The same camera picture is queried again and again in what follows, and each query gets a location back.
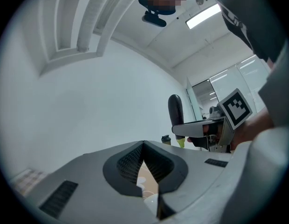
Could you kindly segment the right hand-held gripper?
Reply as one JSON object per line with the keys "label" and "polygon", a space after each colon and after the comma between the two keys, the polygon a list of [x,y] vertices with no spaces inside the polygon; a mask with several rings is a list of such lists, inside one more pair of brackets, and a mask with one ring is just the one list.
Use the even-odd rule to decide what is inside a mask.
{"label": "right hand-held gripper", "polygon": [[209,109],[209,118],[184,123],[173,127],[176,135],[193,137],[192,143],[209,152],[230,153],[230,144],[235,130],[251,115],[252,110],[241,93],[236,88],[216,106]]}

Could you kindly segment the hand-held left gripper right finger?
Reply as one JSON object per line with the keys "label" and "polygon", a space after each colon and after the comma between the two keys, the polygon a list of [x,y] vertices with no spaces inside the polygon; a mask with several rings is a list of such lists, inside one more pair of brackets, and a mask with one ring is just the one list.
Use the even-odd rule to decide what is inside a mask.
{"label": "hand-held left gripper right finger", "polygon": [[231,154],[143,142],[144,161],[158,183],[160,221],[219,221],[227,204],[224,172]]}

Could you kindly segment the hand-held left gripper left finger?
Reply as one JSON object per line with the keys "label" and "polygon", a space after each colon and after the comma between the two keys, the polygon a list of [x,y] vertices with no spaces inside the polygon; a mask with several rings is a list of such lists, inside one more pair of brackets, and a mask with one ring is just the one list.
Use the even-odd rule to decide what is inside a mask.
{"label": "hand-held left gripper left finger", "polygon": [[[49,174],[28,194],[30,213],[41,224],[156,224],[158,219],[143,198],[124,196],[114,190],[103,175],[104,163],[116,153],[135,142],[83,154]],[[44,202],[64,182],[78,186],[61,211],[54,218],[41,210]]]}

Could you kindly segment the dark purple round fruit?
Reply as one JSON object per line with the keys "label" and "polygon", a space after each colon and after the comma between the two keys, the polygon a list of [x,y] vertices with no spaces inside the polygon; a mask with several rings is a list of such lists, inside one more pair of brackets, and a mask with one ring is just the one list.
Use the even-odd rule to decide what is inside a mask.
{"label": "dark purple round fruit", "polygon": [[[173,127],[177,125],[184,124],[184,113],[183,113],[183,105],[179,95],[173,94],[168,99],[168,111],[170,115],[170,120],[172,124],[172,133]],[[176,135],[176,141],[178,142],[181,148],[185,147],[185,136]]]}

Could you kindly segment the person's right forearm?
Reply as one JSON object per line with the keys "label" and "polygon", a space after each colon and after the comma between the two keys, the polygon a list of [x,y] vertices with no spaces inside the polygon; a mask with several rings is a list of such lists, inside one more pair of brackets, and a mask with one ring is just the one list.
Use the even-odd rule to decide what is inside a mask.
{"label": "person's right forearm", "polygon": [[266,107],[247,119],[234,132],[233,140],[230,144],[230,150],[233,152],[236,147],[246,141],[252,141],[259,133],[274,127],[273,121]]}

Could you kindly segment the person's right hand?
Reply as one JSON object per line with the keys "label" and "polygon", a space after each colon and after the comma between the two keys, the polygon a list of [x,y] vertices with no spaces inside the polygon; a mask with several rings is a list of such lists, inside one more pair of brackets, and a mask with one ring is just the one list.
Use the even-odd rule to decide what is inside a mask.
{"label": "person's right hand", "polygon": [[[207,132],[209,130],[209,125],[203,125],[202,128],[203,128],[203,134],[207,134]],[[187,141],[188,142],[193,142],[194,138],[193,137],[188,137]]]}

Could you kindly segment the glass office partition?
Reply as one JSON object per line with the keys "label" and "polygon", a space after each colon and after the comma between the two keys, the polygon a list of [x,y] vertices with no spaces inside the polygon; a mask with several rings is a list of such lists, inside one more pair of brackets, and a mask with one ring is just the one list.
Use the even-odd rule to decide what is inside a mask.
{"label": "glass office partition", "polygon": [[196,120],[195,111],[202,117],[208,117],[209,108],[217,105],[235,89],[243,94],[253,115],[265,107],[258,92],[264,86],[270,68],[256,56],[237,64],[222,60],[204,62],[194,59],[183,66],[183,69],[181,77],[187,83],[187,106],[191,111],[188,121]]}

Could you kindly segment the rectangular ceiling light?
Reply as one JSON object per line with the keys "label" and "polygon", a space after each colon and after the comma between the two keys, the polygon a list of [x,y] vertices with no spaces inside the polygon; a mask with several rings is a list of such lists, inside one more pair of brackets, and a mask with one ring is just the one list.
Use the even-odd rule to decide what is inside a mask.
{"label": "rectangular ceiling light", "polygon": [[215,4],[196,14],[189,20],[187,20],[186,25],[188,26],[189,29],[193,29],[195,26],[201,24],[203,21],[209,19],[210,17],[220,12],[221,12],[220,6],[218,4]]}

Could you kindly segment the person's black top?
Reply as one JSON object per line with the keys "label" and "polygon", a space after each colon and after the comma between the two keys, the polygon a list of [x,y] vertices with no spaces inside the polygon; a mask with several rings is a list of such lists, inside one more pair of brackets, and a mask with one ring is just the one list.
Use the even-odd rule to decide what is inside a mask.
{"label": "person's black top", "polygon": [[226,27],[259,59],[275,63],[286,33],[267,0],[216,0]]}

